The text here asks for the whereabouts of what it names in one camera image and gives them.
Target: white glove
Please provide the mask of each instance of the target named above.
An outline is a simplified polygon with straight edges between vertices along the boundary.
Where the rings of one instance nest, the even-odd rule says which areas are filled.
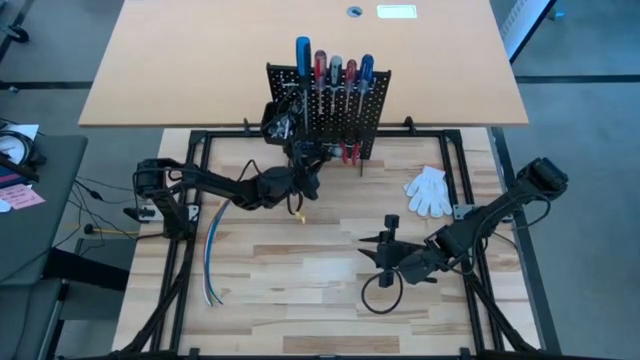
[[[451,215],[444,175],[444,171],[425,166],[422,174],[404,186],[407,196],[412,197],[409,202],[410,211],[427,216],[431,209],[431,216],[435,218],[442,217],[443,214]]]

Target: screwdriver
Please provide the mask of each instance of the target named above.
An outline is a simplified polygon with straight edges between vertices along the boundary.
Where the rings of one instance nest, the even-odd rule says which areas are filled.
[[[296,67],[300,77],[298,86],[303,93],[304,127],[309,132],[309,91],[311,90],[311,40],[306,36],[296,39]]]
[[[347,106],[344,108],[344,112],[349,112],[349,97],[351,96],[351,92],[353,91],[353,83],[356,81],[356,68],[358,64],[356,61],[351,59],[347,61],[347,72],[345,74],[345,91],[347,92]]]
[[[329,64],[330,85],[331,85],[331,115],[336,109],[336,91],[338,91],[338,84],[340,84],[340,76],[342,75],[342,58],[338,55],[331,57],[331,63]]]
[[[322,50],[318,50],[314,55],[314,59],[314,75],[316,77],[316,88],[318,89],[318,114],[322,115],[322,92],[327,82],[327,54]]]
[[[364,94],[369,90],[369,83],[373,80],[373,56],[366,54],[362,57],[360,64],[360,82],[358,83],[358,92],[360,93],[360,105],[358,105],[358,116],[362,112],[362,99]]]

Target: black pegboard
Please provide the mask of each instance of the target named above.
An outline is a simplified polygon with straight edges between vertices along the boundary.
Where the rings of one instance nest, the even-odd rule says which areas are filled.
[[[310,69],[311,88],[309,94],[309,132],[305,138],[309,141],[319,140],[323,144],[338,145],[340,142],[351,147],[360,143],[360,158],[369,159],[376,130],[380,123],[380,116],[384,107],[384,101],[391,81],[391,71],[373,72],[373,81],[369,85],[369,91],[362,101],[362,112],[358,116],[360,94],[356,91],[358,82],[354,84],[354,91],[349,97],[349,111],[345,113],[347,95],[344,90],[344,72],[340,79],[339,90],[336,91],[335,112],[331,110],[331,89],[326,87],[322,93],[323,114],[319,111],[319,94],[315,89],[313,69]],[[326,83],[329,84],[327,72]],[[298,83],[298,72],[294,66],[281,66],[267,64],[267,77],[271,89],[271,97],[274,102],[282,101],[290,90],[292,84]]]

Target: wooden table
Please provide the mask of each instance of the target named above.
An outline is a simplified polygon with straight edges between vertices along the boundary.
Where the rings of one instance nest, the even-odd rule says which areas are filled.
[[[159,156],[184,160],[189,132],[165,130]],[[462,135],[476,202],[488,203],[502,190],[487,131],[466,128]],[[280,147],[261,139],[215,139],[210,168],[235,178],[250,158],[262,169],[286,162]],[[202,295],[202,251],[221,199],[206,195],[180,352],[199,347],[201,354],[436,355],[458,354],[460,347],[473,349],[458,275],[439,272],[434,275],[438,284],[407,286],[402,303],[389,315],[371,314],[360,301],[363,282],[377,271],[356,251],[365,247],[357,239],[382,230],[385,214],[399,214],[398,239],[415,242],[450,221],[424,220],[410,213],[402,192],[402,185],[423,165],[441,167],[441,162],[434,139],[378,138],[364,177],[339,161],[327,163],[320,172],[320,198],[304,203],[305,225],[292,218],[284,204],[251,212],[230,206],[213,249],[212,281],[225,303],[215,308],[209,308]],[[453,166],[457,169],[455,156]],[[142,233],[160,228],[160,224],[145,225]],[[507,227],[498,232],[513,238]],[[160,238],[138,244],[114,349],[126,345],[155,308],[167,248],[168,241]],[[487,257],[498,305],[523,337],[538,346],[515,249],[492,237]],[[397,290],[371,287],[370,301],[386,307]],[[490,339],[484,308],[479,307],[485,339]],[[161,348],[168,346],[171,320],[169,316]]]
[[[418,1],[414,19],[382,19],[381,4],[407,2],[127,0],[79,124],[257,124],[265,65],[295,65],[301,35],[312,51],[344,63],[370,53],[392,71],[383,124],[528,123],[489,0]]]

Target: concrete floor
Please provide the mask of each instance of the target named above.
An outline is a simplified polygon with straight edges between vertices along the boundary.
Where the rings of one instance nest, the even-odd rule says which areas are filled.
[[[513,0],[493,0],[498,23]],[[2,19],[13,19],[21,1]],[[0,64],[3,81],[90,81],[115,24],[121,0],[35,0],[25,21],[29,44],[13,44]],[[640,73],[640,2],[560,0],[566,16],[544,21],[514,64],[517,75]],[[570,177],[551,215],[531,229],[558,337],[566,354],[638,358],[640,325],[640,165],[637,102],[640,84],[521,85],[531,125],[505,130],[517,169],[548,156]],[[39,123],[48,134],[89,138],[80,174],[130,187],[138,160],[155,156],[159,129],[80,129],[88,90],[0,93],[0,117]],[[96,187],[105,198],[130,194]],[[123,230],[137,225],[119,206],[90,203]],[[59,237],[77,213],[67,209]],[[529,219],[537,208],[528,209]],[[65,326],[58,353],[68,357],[110,350],[116,319]]]

